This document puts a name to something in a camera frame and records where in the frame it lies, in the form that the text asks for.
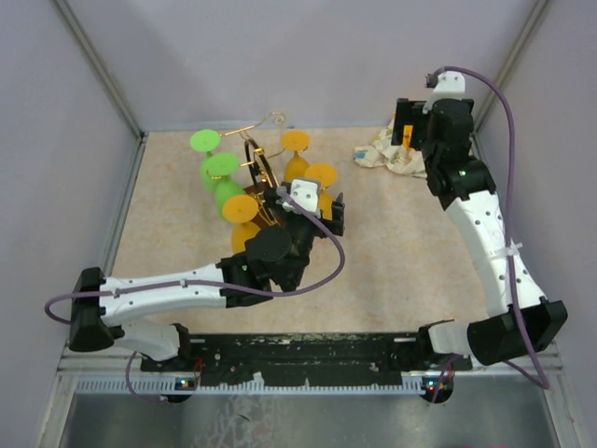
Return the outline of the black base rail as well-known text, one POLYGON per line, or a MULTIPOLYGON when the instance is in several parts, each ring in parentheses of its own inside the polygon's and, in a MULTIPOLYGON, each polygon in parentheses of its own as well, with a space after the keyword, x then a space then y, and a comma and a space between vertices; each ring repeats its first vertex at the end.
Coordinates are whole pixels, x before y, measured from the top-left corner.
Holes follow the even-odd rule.
POLYGON ((177 374, 175 401, 191 392, 403 393, 443 403, 455 373, 472 369, 467 357, 449 360, 426 359, 414 333, 193 334, 184 355, 145 357, 141 370, 177 374))

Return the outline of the yellow patterned cloth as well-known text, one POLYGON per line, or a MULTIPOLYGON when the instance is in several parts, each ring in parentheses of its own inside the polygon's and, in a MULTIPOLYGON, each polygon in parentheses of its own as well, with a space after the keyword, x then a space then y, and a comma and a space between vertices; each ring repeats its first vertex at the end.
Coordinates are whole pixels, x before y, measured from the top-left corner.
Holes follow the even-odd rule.
POLYGON ((406 146, 394 146, 391 144, 393 129, 394 118, 369 145, 354 148, 354 162, 363 168, 385 167, 398 175, 425 179, 423 156, 410 147, 410 134, 406 134, 406 146))

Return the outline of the green wine glass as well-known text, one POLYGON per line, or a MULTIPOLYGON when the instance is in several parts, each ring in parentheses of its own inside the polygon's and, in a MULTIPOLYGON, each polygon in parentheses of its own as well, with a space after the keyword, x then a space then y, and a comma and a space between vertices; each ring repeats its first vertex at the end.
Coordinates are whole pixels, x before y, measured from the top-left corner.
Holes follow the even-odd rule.
POLYGON ((229 199, 244 195, 243 188, 232 178, 239 167, 238 157, 228 152, 215 154, 206 162, 206 174, 215 181, 215 205, 221 217, 224 216, 223 208, 229 199))
POLYGON ((218 180, 211 178, 207 174, 207 162, 213 157, 213 152, 217 149, 221 141, 221 135, 218 131, 203 129, 192 134, 189 140, 190 147, 203 155, 201 161, 201 182, 203 187, 210 193, 214 193, 218 180))

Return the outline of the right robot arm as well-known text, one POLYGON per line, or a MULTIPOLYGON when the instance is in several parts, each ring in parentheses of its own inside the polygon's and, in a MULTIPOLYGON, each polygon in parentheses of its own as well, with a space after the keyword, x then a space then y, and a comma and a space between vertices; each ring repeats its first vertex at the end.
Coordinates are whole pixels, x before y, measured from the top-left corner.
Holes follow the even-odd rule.
POLYGON ((426 181, 461 233, 485 294, 487 318, 442 321, 421 328, 418 361, 438 369, 450 355, 472 356, 485 366, 541 352, 568 318, 562 301, 550 301, 526 269, 519 249, 506 241, 505 217, 487 165, 471 153, 470 99, 396 102, 393 144, 405 127, 423 155, 426 181))

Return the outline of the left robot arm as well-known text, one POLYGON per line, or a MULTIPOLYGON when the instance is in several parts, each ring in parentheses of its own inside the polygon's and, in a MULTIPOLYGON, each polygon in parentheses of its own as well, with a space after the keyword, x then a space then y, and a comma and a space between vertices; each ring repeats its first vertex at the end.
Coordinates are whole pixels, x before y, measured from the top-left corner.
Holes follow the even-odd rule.
POLYGON ((260 230, 239 254, 185 273, 146 278, 108 277, 98 267, 83 270, 71 299, 68 347, 73 352, 99 352, 112 346, 163 361, 174 370, 194 358, 188 331, 179 323, 163 325, 148 315, 186 308, 249 307, 273 298, 311 292, 340 273, 303 287, 313 242, 336 243, 344 234, 345 204, 331 204, 332 215, 307 207, 307 200, 285 189, 269 191, 269 205, 282 224, 260 230))

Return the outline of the clear wine glass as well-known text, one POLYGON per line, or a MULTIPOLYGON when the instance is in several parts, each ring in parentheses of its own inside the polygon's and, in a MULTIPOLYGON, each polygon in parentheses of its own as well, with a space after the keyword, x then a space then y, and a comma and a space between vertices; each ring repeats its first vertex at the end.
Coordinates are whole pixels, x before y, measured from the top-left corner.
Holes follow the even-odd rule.
POLYGON ((268 114, 268 122, 278 128, 283 128, 287 122, 287 117, 282 110, 273 110, 268 114))

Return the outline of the orange wine glass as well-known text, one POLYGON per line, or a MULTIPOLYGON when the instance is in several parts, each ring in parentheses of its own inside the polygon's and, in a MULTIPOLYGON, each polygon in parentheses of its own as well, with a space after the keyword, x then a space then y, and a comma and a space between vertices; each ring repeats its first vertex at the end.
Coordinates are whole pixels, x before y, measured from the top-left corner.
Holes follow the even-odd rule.
POLYGON ((310 136, 300 130, 288 131, 281 137, 283 150, 292 153, 285 165, 284 182, 292 182, 295 178, 304 176, 310 164, 301 154, 308 149, 310 142, 310 136))
POLYGON ((315 163, 306 169, 305 176, 310 180, 319 182, 321 187, 319 209, 321 210, 322 218, 330 220, 332 218, 333 198, 326 190, 337 181, 337 170, 327 163, 315 163))
POLYGON ((234 225, 230 236, 234 254, 243 252, 246 242, 260 232, 260 227, 253 221, 257 212, 257 201, 246 194, 233 196, 225 202, 222 214, 226 221, 234 225))

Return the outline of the green wine glass front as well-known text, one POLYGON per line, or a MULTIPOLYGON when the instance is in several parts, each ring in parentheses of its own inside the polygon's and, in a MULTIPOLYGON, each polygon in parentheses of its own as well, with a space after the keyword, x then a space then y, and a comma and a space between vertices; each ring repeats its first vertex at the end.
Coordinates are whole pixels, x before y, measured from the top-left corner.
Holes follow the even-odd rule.
POLYGON ((203 155, 201 161, 201 182, 203 187, 210 193, 214 193, 218 180, 211 178, 207 174, 207 162, 213 157, 213 152, 217 149, 221 141, 221 135, 218 131, 203 129, 192 134, 189 140, 190 147, 203 155))

